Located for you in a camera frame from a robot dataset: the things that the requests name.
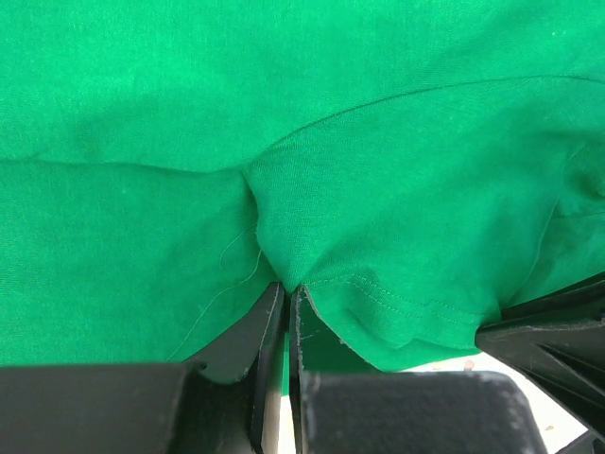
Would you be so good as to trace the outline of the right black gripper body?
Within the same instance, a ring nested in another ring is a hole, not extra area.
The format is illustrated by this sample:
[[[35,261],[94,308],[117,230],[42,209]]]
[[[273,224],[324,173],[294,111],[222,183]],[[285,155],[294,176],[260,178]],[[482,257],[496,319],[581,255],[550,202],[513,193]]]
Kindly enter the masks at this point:
[[[522,374],[586,428],[563,453],[604,451],[604,274],[506,309],[475,345]]]

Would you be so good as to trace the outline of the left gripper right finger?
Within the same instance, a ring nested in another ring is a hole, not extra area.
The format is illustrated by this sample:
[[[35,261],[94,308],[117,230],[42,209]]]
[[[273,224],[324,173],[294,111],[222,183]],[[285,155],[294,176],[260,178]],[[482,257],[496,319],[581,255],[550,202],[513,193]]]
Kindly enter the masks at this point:
[[[527,399],[492,372],[384,373],[322,321],[308,288],[290,307],[289,395],[299,453],[536,453]]]

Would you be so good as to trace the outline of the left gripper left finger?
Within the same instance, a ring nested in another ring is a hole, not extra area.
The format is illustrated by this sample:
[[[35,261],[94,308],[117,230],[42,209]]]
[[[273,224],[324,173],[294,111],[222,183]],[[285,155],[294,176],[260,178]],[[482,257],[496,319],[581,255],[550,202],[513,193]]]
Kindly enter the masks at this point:
[[[274,453],[285,292],[182,362],[9,367],[5,453]]]

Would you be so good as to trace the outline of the green t-shirt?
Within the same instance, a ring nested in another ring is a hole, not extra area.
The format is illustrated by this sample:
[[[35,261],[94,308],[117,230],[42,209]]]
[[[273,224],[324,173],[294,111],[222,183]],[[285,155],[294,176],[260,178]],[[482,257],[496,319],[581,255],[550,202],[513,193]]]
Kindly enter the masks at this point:
[[[604,269],[600,1],[5,1],[1,361],[182,360],[272,281],[385,371]]]

